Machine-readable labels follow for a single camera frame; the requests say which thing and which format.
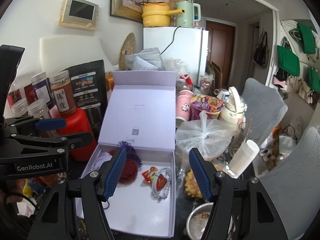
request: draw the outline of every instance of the open cardboard gift box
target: open cardboard gift box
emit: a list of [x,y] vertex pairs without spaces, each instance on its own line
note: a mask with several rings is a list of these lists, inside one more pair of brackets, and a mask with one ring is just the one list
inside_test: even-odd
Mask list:
[[[118,183],[105,210],[110,228],[150,237],[173,237],[175,220],[175,82],[176,73],[166,71],[113,72],[115,87],[103,120],[98,146],[82,178],[110,160],[108,151],[120,141],[136,149],[143,166],[131,184]],[[142,172],[155,166],[172,171],[169,195],[156,200]],[[76,204],[83,217],[82,202]]]

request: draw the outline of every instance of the white cylinder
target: white cylinder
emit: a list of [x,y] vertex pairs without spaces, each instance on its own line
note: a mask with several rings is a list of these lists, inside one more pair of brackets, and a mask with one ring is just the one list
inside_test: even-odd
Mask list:
[[256,157],[259,150],[259,146],[254,141],[244,141],[228,165],[230,170],[239,177]]

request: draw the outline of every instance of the gray chair back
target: gray chair back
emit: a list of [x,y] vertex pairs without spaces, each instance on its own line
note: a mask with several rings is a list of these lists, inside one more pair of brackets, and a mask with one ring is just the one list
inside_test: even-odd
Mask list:
[[260,146],[279,124],[288,107],[276,89],[262,85],[253,78],[246,80],[242,97],[248,106],[246,122],[252,117],[252,126],[260,132],[257,142]]
[[289,240],[299,239],[320,209],[320,135],[307,129],[294,151],[260,178]]

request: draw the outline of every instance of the pink cup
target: pink cup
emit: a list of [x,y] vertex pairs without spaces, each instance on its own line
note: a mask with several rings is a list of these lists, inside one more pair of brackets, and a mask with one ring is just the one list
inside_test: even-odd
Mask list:
[[176,128],[183,122],[189,121],[190,118],[190,100],[191,98],[187,95],[178,96],[176,99]]
[[182,95],[186,95],[186,96],[188,96],[188,97],[190,97],[190,98],[193,98],[193,97],[195,96],[195,94],[192,93],[192,92],[189,91],[189,90],[182,90],[182,91],[180,91],[179,94],[178,94],[178,96],[182,96]]

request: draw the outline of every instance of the purple yarn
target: purple yarn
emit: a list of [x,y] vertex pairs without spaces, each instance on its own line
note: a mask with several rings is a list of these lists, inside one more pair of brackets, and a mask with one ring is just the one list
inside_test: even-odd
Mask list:
[[136,154],[136,150],[131,146],[131,143],[126,141],[121,141],[118,143],[118,147],[125,149],[127,153],[127,159],[134,160],[139,165],[139,167],[142,166],[142,162],[138,157],[138,155]]

